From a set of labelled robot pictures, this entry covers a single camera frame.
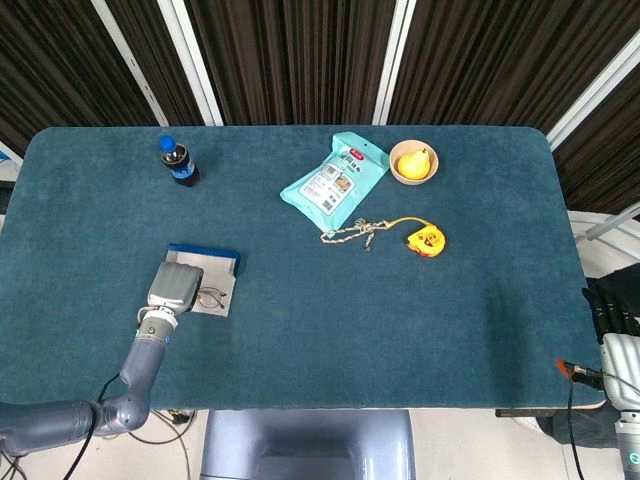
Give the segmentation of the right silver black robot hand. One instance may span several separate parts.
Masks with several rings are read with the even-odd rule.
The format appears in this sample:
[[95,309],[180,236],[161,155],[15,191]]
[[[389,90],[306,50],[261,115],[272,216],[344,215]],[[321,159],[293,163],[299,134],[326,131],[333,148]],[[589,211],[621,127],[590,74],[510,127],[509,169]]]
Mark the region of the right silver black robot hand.
[[639,410],[639,314],[603,288],[582,290],[601,355],[606,394],[620,411]]

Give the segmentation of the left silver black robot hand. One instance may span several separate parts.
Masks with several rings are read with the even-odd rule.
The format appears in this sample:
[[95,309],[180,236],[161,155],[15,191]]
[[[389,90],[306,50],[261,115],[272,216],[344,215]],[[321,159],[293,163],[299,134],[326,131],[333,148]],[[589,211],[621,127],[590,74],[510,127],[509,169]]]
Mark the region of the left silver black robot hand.
[[200,267],[164,261],[160,264],[147,294],[150,307],[164,307],[176,316],[192,309],[204,270]]

